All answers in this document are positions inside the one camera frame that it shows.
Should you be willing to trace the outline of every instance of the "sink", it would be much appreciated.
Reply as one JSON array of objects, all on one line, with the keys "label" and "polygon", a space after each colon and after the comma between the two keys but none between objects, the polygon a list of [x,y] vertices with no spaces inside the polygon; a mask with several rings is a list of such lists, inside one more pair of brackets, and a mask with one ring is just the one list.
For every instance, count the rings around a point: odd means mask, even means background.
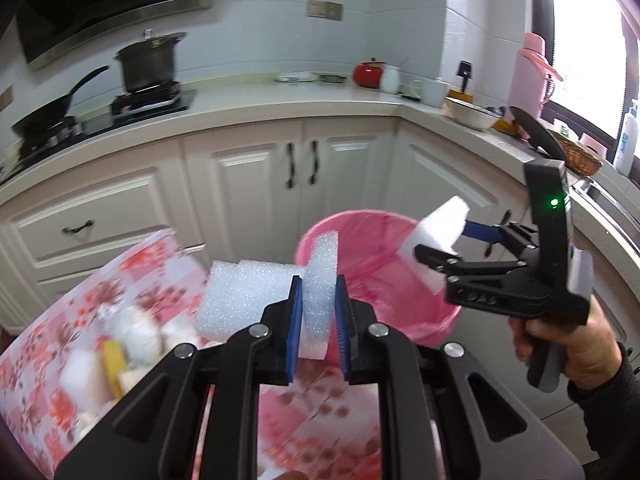
[{"label": "sink", "polygon": [[577,182],[572,186],[572,189],[596,206],[616,231],[626,239],[636,254],[640,255],[640,223],[620,202],[590,178]]}]

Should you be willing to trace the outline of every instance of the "mug handle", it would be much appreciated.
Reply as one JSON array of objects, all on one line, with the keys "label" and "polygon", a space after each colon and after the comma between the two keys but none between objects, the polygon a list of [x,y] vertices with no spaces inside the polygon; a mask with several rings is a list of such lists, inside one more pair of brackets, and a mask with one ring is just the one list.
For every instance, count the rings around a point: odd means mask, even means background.
[{"label": "mug handle", "polygon": [[422,99],[422,92],[420,92],[420,86],[422,85],[422,81],[420,81],[419,79],[414,79],[414,81],[411,83],[411,91],[414,94],[414,97],[420,98]]}]

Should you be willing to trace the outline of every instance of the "countertop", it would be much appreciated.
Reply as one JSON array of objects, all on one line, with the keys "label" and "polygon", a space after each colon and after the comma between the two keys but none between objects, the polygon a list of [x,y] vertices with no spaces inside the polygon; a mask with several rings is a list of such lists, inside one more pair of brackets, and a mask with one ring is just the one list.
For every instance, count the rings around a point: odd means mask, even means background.
[{"label": "countertop", "polygon": [[[523,185],[522,165],[536,156],[516,139],[494,130],[470,130],[437,108],[376,90],[319,82],[201,84],[189,110],[112,130],[32,166],[0,187],[0,205],[79,164],[148,142],[233,124],[328,116],[402,118],[484,158]],[[577,181],[571,174],[569,184]],[[571,198],[575,227],[609,260],[640,300],[640,256],[599,208],[573,191]]]}]

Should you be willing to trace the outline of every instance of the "floral tablecloth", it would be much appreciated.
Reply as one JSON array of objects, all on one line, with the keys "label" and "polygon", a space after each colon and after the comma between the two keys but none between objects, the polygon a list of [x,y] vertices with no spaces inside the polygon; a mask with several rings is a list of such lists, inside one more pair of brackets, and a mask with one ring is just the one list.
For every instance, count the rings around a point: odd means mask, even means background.
[{"label": "floral tablecloth", "polygon": [[[206,279],[171,230],[157,232],[63,296],[0,356],[0,415],[44,476],[75,444],[77,409],[60,371],[72,349],[97,350],[107,337],[101,306],[136,303],[160,325],[181,312],[193,319]],[[312,480],[377,480],[378,424],[375,387],[348,387],[340,370],[300,360],[293,384],[260,390],[258,476],[295,469]]]}]

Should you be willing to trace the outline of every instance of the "pink trash bag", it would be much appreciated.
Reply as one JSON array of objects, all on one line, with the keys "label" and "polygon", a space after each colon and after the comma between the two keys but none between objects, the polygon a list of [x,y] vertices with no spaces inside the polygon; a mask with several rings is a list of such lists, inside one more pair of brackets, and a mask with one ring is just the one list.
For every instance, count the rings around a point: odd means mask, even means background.
[{"label": "pink trash bag", "polygon": [[[349,295],[373,306],[379,321],[401,330],[414,343],[435,346],[453,329],[459,306],[434,294],[397,255],[418,222],[395,213],[370,209],[344,211],[314,225],[302,237],[295,263],[306,266],[313,240],[338,231],[338,274],[344,274]],[[326,360],[338,362],[335,330]]]}]

